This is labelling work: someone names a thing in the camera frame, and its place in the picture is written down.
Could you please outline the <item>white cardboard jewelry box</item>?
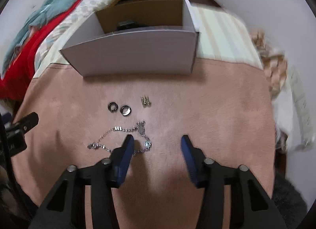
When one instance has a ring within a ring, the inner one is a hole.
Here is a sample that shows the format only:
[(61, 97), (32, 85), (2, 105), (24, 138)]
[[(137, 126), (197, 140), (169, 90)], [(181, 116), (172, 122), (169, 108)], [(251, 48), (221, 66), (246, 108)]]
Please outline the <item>white cardboard jewelry box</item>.
[[(117, 31), (123, 21), (148, 27)], [(59, 52), (83, 77), (190, 74), (198, 39), (189, 0), (136, 0), (91, 14)]]

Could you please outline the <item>pink and striped table cloth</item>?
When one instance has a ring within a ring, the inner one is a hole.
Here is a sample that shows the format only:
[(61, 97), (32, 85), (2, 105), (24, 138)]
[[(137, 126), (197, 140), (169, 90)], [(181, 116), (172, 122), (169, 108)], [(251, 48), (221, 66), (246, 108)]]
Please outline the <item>pink and striped table cloth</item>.
[[(202, 57), (186, 76), (112, 75), (83, 78), (51, 63), (32, 79), (17, 119), (35, 112), (27, 149), (12, 160), (18, 184), (40, 204), (69, 165), (84, 168), (109, 153), (90, 150), (99, 137), (108, 149), (145, 121), (151, 150), (132, 158), (126, 181), (113, 191), (121, 228), (194, 228), (203, 191), (194, 187), (181, 137), (207, 157), (244, 164), (268, 195), (274, 184), (274, 119), (268, 83), (249, 32), (237, 16), (196, 6)], [(151, 106), (144, 108), (141, 97)]]

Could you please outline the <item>red floral blanket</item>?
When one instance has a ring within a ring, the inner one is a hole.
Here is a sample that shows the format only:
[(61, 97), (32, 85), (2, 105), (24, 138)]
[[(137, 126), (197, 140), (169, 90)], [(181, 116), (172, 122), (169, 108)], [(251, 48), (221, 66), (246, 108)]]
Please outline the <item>red floral blanket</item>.
[(21, 101), (25, 96), (28, 85), (35, 74), (35, 53), (44, 38), (79, 4), (75, 3), (65, 12), (53, 18), (42, 28), (31, 27), (26, 40), (21, 47), (15, 49), (16, 58), (9, 66), (4, 76), (1, 75), (1, 99)]

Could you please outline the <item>white power strip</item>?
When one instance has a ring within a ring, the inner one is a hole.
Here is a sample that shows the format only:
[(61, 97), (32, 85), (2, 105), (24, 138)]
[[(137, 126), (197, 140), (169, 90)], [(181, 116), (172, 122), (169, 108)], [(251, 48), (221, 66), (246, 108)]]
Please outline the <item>white power strip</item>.
[(299, 123), (301, 138), (299, 146), (301, 149), (312, 148), (315, 141), (313, 123), (310, 116), (303, 83), (295, 66), (291, 66), (288, 69), (288, 79)]

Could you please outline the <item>checkered beige cloth pile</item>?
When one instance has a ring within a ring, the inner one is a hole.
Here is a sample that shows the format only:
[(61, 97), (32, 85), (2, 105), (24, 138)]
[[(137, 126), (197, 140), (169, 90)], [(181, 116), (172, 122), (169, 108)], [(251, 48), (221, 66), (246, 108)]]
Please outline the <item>checkered beige cloth pile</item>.
[(270, 45), (265, 32), (255, 30), (250, 33), (251, 40), (260, 57), (263, 72), (268, 81), (268, 88), (272, 99), (277, 98), (288, 75), (288, 62), (283, 52)]

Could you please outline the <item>black leather wristband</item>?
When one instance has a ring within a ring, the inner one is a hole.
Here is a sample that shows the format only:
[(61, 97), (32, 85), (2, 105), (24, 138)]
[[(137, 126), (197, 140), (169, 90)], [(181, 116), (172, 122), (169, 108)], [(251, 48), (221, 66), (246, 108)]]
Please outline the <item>black leather wristband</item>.
[(123, 31), (123, 30), (132, 30), (135, 28), (143, 28), (143, 27), (148, 27), (148, 25), (138, 23), (135, 21), (123, 21), (123, 22), (118, 23), (116, 30)]

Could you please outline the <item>teal blue quilt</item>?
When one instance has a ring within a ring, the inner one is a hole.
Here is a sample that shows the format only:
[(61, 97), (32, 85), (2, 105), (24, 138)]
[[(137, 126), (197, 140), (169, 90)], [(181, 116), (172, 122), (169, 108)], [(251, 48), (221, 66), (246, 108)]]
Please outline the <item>teal blue quilt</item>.
[(44, 0), (40, 8), (29, 15), (29, 17), (25, 20), (24, 25), (21, 27), (7, 48), (1, 70), (2, 76), (5, 75), (9, 66), (17, 57), (14, 53), (15, 49), (23, 45), (23, 42), (31, 32), (31, 27), (36, 27), (38, 29), (42, 28), (53, 18), (68, 10), (75, 3), (75, 1), (77, 0)]

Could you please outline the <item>bed with checkered sheet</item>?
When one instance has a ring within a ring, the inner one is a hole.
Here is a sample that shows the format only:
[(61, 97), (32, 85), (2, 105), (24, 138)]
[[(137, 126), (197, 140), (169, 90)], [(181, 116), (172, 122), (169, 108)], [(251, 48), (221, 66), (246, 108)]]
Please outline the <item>bed with checkered sheet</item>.
[(67, 64), (60, 50), (72, 34), (94, 12), (115, 5), (120, 0), (81, 0), (41, 42), (34, 58), (34, 78), (38, 78), (51, 63)]

